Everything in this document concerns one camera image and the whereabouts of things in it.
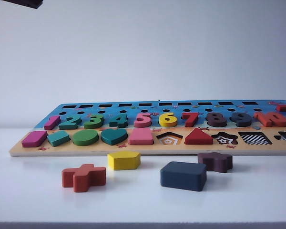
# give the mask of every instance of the teal heart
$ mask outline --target teal heart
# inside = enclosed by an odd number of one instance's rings
[[[106,129],[101,132],[101,138],[103,142],[112,146],[127,139],[128,134],[125,129]]]

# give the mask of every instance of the green circle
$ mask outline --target green circle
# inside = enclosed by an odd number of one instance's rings
[[[98,140],[96,130],[80,130],[73,135],[73,143],[77,146],[89,146]]]

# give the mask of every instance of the white background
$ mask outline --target white background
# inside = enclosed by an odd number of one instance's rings
[[[215,99],[286,100],[286,0],[45,0],[37,10],[0,0],[2,228],[286,228],[286,156],[235,156],[232,171],[208,172],[190,192],[161,187],[159,171],[196,156],[144,156],[137,170],[113,171],[106,157],[8,154],[61,103]],[[107,184],[62,188],[61,170],[84,163],[107,166]]]
[[[57,105],[286,100],[286,0],[0,0],[0,127]]]

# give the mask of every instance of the white table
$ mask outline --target white table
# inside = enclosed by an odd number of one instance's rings
[[[195,192],[160,186],[160,169],[196,156],[142,156],[128,171],[113,171],[105,156],[10,157],[28,131],[0,129],[0,228],[286,228],[286,156],[235,156],[232,170],[207,172]],[[64,168],[88,163],[107,167],[105,186],[61,186]]]

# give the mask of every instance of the dark blue rectangle block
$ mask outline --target dark blue rectangle block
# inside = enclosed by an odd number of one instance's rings
[[[172,161],[161,169],[161,186],[202,191],[206,182],[204,164]]]

